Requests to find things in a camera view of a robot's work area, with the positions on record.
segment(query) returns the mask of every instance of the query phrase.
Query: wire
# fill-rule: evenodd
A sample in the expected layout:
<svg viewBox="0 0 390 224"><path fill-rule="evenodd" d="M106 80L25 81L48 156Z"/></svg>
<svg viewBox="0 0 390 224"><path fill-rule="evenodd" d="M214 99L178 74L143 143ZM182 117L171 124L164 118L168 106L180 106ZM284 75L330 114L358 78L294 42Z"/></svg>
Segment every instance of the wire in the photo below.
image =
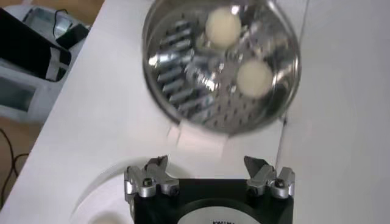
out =
<svg viewBox="0 0 390 224"><path fill-rule="evenodd" d="M15 175L18 177L19 176L19 171L18 169L16 168L16 162L18 161L18 159L22 158L22 156L29 156L30 154L29 153L22 153L22 154L19 154L15 157L15 159L13 159L13 162L15 163L15 170L13 170L15 172Z"/></svg>
<svg viewBox="0 0 390 224"><path fill-rule="evenodd" d="M2 188L1 188L1 208L2 208L4 203L5 203L5 188L7 187L8 181L11 178L12 171L15 174L16 177L19 176L19 172L16 169L16 162L22 156L28 156L29 154L28 153L22 153L22 154L20 154L20 155L18 155L16 157L14 157L13 147L12 147L12 144L10 142L10 139L8 138L7 134L5 133L5 131L3 129L0 128L0 132L2 133L2 135L5 138L5 140L7 141L8 146L9 146L9 150L10 150L10 154L11 154L11 168L10 168L10 171L8 172L7 178L5 179L5 182L4 182L4 184L3 184Z"/></svg>
<svg viewBox="0 0 390 224"><path fill-rule="evenodd" d="M54 30L55 30L55 25L57 24L57 14L58 14L58 12L66 12L66 14L69 14L66 9L58 9L58 10L55 11L55 13L54 13L54 25L53 25L53 37L54 38L55 38Z"/></svg>
<svg viewBox="0 0 390 224"><path fill-rule="evenodd" d="M10 139L8 138L7 134L4 132L4 130L0 128L0 132L1 132L1 134L4 136L5 140L6 140L7 143L8 143L9 150L10 150L10 154L11 154L11 169L12 169L12 170L15 170L15 164L13 163L14 155L13 155L12 144L11 144Z"/></svg>

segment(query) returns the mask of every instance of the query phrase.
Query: white table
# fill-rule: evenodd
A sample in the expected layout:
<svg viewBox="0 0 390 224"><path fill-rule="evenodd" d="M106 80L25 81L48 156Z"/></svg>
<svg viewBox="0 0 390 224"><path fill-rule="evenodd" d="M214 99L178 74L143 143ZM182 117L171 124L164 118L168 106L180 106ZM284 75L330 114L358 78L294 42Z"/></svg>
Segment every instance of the white table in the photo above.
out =
<svg viewBox="0 0 390 224"><path fill-rule="evenodd" d="M229 139L219 157L168 141L172 124L152 100L141 67L141 30L150 4L104 3L0 223L68 223L86 194L112 173L159 155L169 155L168 171L177 177L248 178L244 155L275 163L281 122Z"/></svg>

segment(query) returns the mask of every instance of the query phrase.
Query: metal bracket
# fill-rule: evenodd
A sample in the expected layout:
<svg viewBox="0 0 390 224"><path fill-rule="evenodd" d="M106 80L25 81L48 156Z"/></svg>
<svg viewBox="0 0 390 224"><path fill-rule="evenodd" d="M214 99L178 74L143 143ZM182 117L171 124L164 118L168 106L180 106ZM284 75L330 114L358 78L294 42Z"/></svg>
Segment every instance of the metal bracket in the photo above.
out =
<svg viewBox="0 0 390 224"><path fill-rule="evenodd" d="M130 203L135 194L142 198L153 197L157 185L160 185L163 194L176 196L179 193L179 180L166 174L167 163L168 157L162 156L150 159L143 170L137 166L128 167L124 172L126 201Z"/></svg>
<svg viewBox="0 0 390 224"><path fill-rule="evenodd" d="M286 199L294 196L295 173L292 169L283 167L276 177L274 167L263 159L245 156L244 162L251 177L247 180L249 196L262 196L266 187L271 188L271 195L275 198Z"/></svg>
<svg viewBox="0 0 390 224"><path fill-rule="evenodd" d="M246 181L248 193L252 197L259 197L264 194L266 186L276 178L276 171L270 165L263 165L260 171L251 179Z"/></svg>
<svg viewBox="0 0 390 224"><path fill-rule="evenodd" d="M271 183L271 194L275 198L286 199L294 196L295 173L291 168L283 167L278 178Z"/></svg>

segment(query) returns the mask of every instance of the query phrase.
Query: perforated metal strainer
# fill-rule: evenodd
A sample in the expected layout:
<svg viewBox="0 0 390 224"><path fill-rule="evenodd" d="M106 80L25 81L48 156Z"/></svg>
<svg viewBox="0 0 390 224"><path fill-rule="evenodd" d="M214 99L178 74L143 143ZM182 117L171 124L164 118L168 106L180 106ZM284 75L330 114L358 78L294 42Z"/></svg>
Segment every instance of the perforated metal strainer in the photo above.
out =
<svg viewBox="0 0 390 224"><path fill-rule="evenodd" d="M240 38L221 50L204 34L208 14L229 7L241 19ZM273 84L259 99L244 96L236 85L238 68L264 60ZM235 135L280 117L299 85L296 36L271 0L158 0L143 30L143 67L148 87L174 121L187 119L211 130Z"/></svg>

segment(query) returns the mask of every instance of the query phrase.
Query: black device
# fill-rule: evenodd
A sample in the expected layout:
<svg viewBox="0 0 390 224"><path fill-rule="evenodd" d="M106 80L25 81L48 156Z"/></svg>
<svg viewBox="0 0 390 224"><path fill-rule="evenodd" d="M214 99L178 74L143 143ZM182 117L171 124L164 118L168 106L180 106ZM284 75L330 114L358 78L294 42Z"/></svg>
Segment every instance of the black device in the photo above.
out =
<svg viewBox="0 0 390 224"><path fill-rule="evenodd" d="M168 157L125 171L125 196L135 224L291 224L295 173L279 176L263 159L246 156L251 179L175 179Z"/></svg>
<svg viewBox="0 0 390 224"><path fill-rule="evenodd" d="M69 31L56 39L56 42L65 49L70 49L82 39L87 37L90 31L83 25L78 24L72 27Z"/></svg>
<svg viewBox="0 0 390 224"><path fill-rule="evenodd" d="M71 53L54 45L1 8L0 30L0 58L30 71L31 75L41 79L47 80L47 73L59 76L65 73L71 62ZM57 66L48 71L51 61Z"/></svg>

